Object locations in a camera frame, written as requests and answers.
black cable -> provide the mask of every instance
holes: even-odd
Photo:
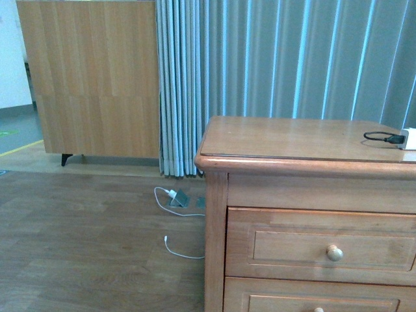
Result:
[[[389,137],[374,138],[374,137],[371,137],[369,135],[389,135]],[[367,140],[384,141],[384,142],[388,142],[390,144],[403,144],[404,140],[406,139],[406,137],[404,135],[396,135],[394,133],[383,132],[383,131],[366,132],[366,133],[364,133],[364,137]]]

yellow floor stripe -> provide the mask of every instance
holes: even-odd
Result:
[[[14,153],[15,151],[21,151],[21,150],[24,150],[25,148],[29,148],[29,147],[34,146],[34,145],[36,145],[36,144],[38,144],[38,143],[41,143],[41,142],[43,142],[43,140],[39,140],[39,141],[36,141],[36,142],[30,143],[30,144],[27,144],[27,145],[25,145],[25,146],[22,146],[21,148],[16,148],[16,149],[13,149],[12,151],[7,151],[6,153],[0,154],[0,157],[2,157],[2,156],[6,156],[6,155],[11,154],[11,153]]]

white wall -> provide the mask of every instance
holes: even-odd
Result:
[[[15,0],[0,0],[0,109],[32,103]]]

white charging cable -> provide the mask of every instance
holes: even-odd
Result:
[[[203,259],[203,258],[205,258],[205,256],[203,255],[202,257],[190,257],[190,256],[188,256],[188,255],[181,255],[180,253],[176,253],[176,252],[173,252],[173,251],[171,251],[170,249],[169,249],[169,247],[168,247],[168,236],[166,235],[165,237],[164,237],[164,245],[166,246],[166,249],[171,253],[171,254],[173,254],[173,255],[178,255],[178,256],[180,256],[180,257],[182,257],[182,258],[187,258],[187,259],[195,259],[195,260],[199,260],[199,259]]]
[[[163,207],[161,205],[159,199],[157,198],[156,190],[163,190],[163,191],[165,191],[165,193],[167,193],[167,195],[169,195],[169,197],[171,197],[173,199],[175,199],[176,192],[174,190],[166,190],[165,188],[162,188],[162,187],[155,187],[155,189],[154,189],[153,192],[155,193],[156,202],[159,205],[159,207],[162,208],[163,210],[168,211],[169,213],[173,213],[174,215],[177,215],[177,216],[205,216],[204,214],[201,214],[201,213],[191,213],[191,214],[177,213],[175,211],[172,211],[172,210],[169,210],[169,209]]]

green floor marking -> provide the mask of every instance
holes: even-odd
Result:
[[[0,138],[1,137],[5,137],[7,135],[15,135],[16,133],[19,133],[19,131],[17,131],[17,130],[13,130],[13,131],[0,131]]]

